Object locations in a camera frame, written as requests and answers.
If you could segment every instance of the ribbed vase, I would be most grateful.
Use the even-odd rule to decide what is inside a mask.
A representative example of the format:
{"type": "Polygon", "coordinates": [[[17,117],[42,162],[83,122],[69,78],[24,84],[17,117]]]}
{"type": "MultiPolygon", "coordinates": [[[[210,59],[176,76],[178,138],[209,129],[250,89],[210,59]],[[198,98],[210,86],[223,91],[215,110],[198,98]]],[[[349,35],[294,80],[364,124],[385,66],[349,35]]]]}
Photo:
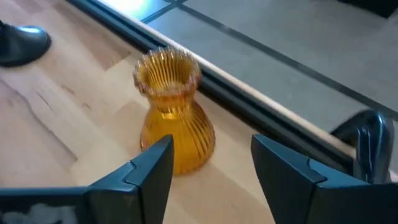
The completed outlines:
{"type": "Polygon", "coordinates": [[[193,99],[201,77],[197,61],[173,48],[150,51],[136,64],[136,88],[150,109],[141,132],[141,149],[167,134],[174,139],[174,175],[200,168],[215,147],[214,129],[193,99]]]}

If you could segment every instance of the wooden tabletop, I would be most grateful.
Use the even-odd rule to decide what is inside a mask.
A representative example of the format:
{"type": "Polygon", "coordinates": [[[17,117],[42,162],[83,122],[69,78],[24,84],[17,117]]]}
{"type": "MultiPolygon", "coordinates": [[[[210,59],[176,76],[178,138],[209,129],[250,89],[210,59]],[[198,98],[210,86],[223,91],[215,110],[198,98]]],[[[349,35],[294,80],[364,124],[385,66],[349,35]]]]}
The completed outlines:
{"type": "MultiPolygon", "coordinates": [[[[149,104],[131,74],[142,52],[64,1],[0,0],[0,14],[53,40],[37,62],[0,68],[0,187],[88,185],[138,155],[149,104]]],[[[273,223],[251,159],[256,131],[195,98],[216,149],[198,172],[173,179],[164,223],[273,223]]]]}

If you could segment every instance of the vase neck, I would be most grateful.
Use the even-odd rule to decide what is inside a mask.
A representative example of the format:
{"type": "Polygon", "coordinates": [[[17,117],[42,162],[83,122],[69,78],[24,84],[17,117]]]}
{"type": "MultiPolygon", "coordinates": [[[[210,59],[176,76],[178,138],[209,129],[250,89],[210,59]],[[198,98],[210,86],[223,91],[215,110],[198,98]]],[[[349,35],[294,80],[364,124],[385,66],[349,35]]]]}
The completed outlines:
{"type": "Polygon", "coordinates": [[[192,97],[152,98],[148,99],[151,108],[164,114],[184,113],[189,110],[192,97]]]}

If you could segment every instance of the floor tile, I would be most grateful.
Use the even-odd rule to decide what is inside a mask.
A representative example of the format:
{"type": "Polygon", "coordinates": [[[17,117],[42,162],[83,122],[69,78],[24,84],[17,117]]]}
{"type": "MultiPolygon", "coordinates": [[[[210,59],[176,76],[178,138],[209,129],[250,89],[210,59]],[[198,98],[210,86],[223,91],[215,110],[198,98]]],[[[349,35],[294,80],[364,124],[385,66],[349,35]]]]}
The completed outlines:
{"type": "Polygon", "coordinates": [[[365,108],[179,9],[149,25],[325,130],[365,108]]]}
{"type": "Polygon", "coordinates": [[[115,10],[134,16],[143,20],[153,13],[169,5],[164,0],[95,0],[105,2],[114,7],[115,10]]]}
{"type": "Polygon", "coordinates": [[[189,0],[186,6],[398,110],[398,22],[329,0],[189,0]]]}

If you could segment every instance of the vase rim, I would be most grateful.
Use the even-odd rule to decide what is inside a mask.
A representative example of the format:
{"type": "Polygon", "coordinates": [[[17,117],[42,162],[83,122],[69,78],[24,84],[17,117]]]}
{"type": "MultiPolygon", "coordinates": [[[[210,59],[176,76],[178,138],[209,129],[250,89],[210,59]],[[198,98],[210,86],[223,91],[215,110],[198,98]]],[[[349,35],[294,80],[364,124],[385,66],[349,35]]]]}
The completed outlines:
{"type": "Polygon", "coordinates": [[[177,49],[175,47],[166,47],[162,48],[159,47],[156,50],[150,50],[148,54],[143,55],[136,63],[134,67],[134,71],[132,73],[133,78],[134,78],[134,85],[136,88],[145,95],[159,95],[159,96],[173,96],[177,94],[181,94],[181,92],[185,91],[190,91],[193,87],[192,86],[197,86],[198,82],[201,77],[201,71],[199,64],[197,60],[184,49],[177,49]],[[147,62],[150,62],[152,58],[158,57],[159,54],[161,55],[171,55],[172,58],[174,57],[180,57],[187,59],[191,64],[192,64],[192,70],[190,71],[190,74],[188,75],[189,78],[186,83],[184,83],[182,86],[178,87],[178,89],[168,89],[168,90],[158,90],[155,89],[151,86],[149,86],[145,80],[144,77],[140,76],[140,68],[144,67],[147,62]]]}

